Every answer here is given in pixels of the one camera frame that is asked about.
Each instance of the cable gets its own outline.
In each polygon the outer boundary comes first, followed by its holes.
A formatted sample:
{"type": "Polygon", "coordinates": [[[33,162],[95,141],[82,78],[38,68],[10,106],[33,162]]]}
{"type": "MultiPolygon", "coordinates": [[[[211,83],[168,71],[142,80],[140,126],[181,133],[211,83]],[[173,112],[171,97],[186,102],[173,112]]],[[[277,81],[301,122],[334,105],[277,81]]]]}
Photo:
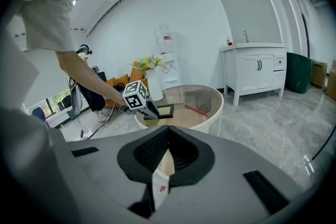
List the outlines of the cable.
{"type": "Polygon", "coordinates": [[[89,139],[91,139],[91,138],[97,133],[97,131],[98,131],[100,128],[102,128],[102,127],[103,127],[103,126],[110,120],[110,118],[111,118],[111,116],[112,116],[112,113],[113,113],[113,111],[114,111],[114,107],[116,106],[116,103],[117,103],[117,102],[114,102],[112,111],[111,111],[109,117],[107,118],[107,120],[106,120],[101,126],[99,126],[99,128],[96,129],[96,130],[94,131],[94,133],[91,134],[91,135],[90,135],[87,139],[85,139],[85,140],[89,140],[89,139]]]}
{"type": "Polygon", "coordinates": [[[317,151],[317,153],[314,155],[313,158],[311,158],[311,160],[313,161],[322,151],[322,149],[324,149],[324,147],[327,145],[327,143],[329,142],[330,138],[333,136],[333,134],[336,131],[336,125],[334,126],[334,129],[331,131],[331,134],[329,135],[328,139],[325,141],[325,143],[321,146],[321,148],[319,149],[319,151],[317,151]]]}
{"type": "Polygon", "coordinates": [[[79,123],[79,125],[80,125],[80,128],[81,128],[82,131],[83,131],[83,127],[82,127],[82,125],[80,124],[80,121],[79,121],[79,115],[78,115],[78,117],[77,117],[77,120],[78,120],[78,123],[79,123]]]}
{"type": "Polygon", "coordinates": [[[128,133],[128,131],[130,130],[130,127],[132,127],[133,125],[135,125],[135,123],[136,123],[136,122],[134,122],[134,123],[132,123],[130,126],[128,126],[128,123],[127,123],[127,122],[122,122],[122,123],[119,124],[118,128],[119,128],[120,130],[125,130],[125,129],[127,129],[127,132],[126,132],[126,133],[128,133]],[[127,124],[127,127],[125,127],[125,128],[121,128],[121,127],[120,127],[121,124],[127,124]]]}

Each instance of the white cabinet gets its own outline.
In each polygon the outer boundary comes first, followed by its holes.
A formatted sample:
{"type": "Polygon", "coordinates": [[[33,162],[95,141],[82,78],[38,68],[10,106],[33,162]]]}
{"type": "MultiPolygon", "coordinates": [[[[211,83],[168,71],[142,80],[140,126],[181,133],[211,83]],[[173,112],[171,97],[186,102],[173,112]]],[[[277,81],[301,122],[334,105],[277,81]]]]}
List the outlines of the white cabinet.
{"type": "Polygon", "coordinates": [[[224,94],[227,87],[235,91],[234,106],[241,95],[279,90],[285,87],[287,52],[282,44],[237,44],[223,47],[224,94]]]}
{"type": "Polygon", "coordinates": [[[238,68],[241,73],[241,76],[239,77],[239,88],[241,92],[258,89],[258,80],[255,79],[258,76],[258,65],[258,55],[240,57],[238,68]]]}
{"type": "Polygon", "coordinates": [[[272,87],[274,55],[259,55],[258,89],[272,87]]]}
{"type": "Polygon", "coordinates": [[[240,56],[239,89],[241,92],[272,87],[273,55],[240,56]]]}

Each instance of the drawer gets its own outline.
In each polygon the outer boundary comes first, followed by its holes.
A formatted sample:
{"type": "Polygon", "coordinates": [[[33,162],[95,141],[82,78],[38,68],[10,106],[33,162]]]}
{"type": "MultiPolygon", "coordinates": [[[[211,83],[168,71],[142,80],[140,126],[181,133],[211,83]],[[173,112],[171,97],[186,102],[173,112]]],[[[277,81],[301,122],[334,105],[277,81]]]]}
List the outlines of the drawer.
{"type": "Polygon", "coordinates": [[[274,71],[284,70],[287,64],[287,56],[285,54],[274,55],[274,71]]]}
{"type": "Polygon", "coordinates": [[[285,81],[285,71],[274,71],[273,72],[273,87],[280,89],[285,81]]]}

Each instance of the sneaker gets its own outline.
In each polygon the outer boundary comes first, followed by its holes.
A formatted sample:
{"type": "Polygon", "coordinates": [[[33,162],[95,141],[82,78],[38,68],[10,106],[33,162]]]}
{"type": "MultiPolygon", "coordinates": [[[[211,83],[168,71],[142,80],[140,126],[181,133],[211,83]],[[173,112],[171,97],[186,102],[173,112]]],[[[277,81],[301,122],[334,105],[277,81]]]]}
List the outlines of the sneaker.
{"type": "Polygon", "coordinates": [[[104,115],[104,116],[98,116],[98,122],[105,122],[105,121],[107,121],[108,118],[109,117],[107,117],[106,115],[104,115]]]}

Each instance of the white t-shirt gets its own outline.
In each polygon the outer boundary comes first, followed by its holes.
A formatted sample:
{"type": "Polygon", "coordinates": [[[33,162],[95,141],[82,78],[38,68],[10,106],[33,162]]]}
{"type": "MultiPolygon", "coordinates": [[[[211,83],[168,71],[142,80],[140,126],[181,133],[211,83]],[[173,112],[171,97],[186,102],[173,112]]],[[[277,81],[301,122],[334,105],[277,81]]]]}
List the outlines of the white t-shirt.
{"type": "Polygon", "coordinates": [[[69,13],[73,0],[13,0],[5,21],[18,14],[26,28],[28,49],[74,51],[69,13]]]}
{"type": "Polygon", "coordinates": [[[78,53],[78,56],[80,57],[80,58],[82,58],[83,60],[88,60],[88,55],[87,54],[85,54],[84,52],[80,52],[80,53],[78,53]]]}

